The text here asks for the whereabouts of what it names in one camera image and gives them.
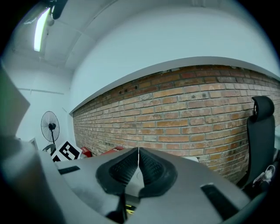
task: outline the ceiling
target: ceiling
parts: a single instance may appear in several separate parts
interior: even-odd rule
[[[222,8],[242,18],[240,8],[229,3],[224,4],[222,0],[68,0],[61,17],[54,25],[46,26],[41,52],[33,50],[36,22],[41,13],[36,7],[20,22],[10,43],[14,53],[73,73],[106,33],[137,13],[170,4],[187,4]]]

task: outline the fan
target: fan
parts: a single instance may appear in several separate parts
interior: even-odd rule
[[[58,123],[56,115],[51,112],[47,111],[44,113],[42,120],[41,120],[41,130],[43,136],[49,142],[55,142],[60,135],[60,125]]]

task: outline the light fixture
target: light fixture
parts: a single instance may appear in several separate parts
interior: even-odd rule
[[[34,50],[38,51],[38,52],[41,49],[42,34],[43,34],[47,16],[49,14],[49,10],[50,10],[50,8],[48,8],[46,11],[44,11],[37,21],[37,25],[36,25],[36,29],[35,29],[35,38],[34,38]]]

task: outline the office chair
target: office chair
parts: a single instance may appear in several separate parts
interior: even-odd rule
[[[275,119],[274,104],[267,96],[254,96],[253,115],[247,120],[249,165],[246,175],[237,183],[246,187],[273,163]]]

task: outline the black mesh backrest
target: black mesh backrest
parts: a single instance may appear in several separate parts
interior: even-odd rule
[[[275,120],[274,104],[266,96],[252,97],[255,101],[253,116],[247,121],[249,167],[246,184],[251,183],[273,162]]]

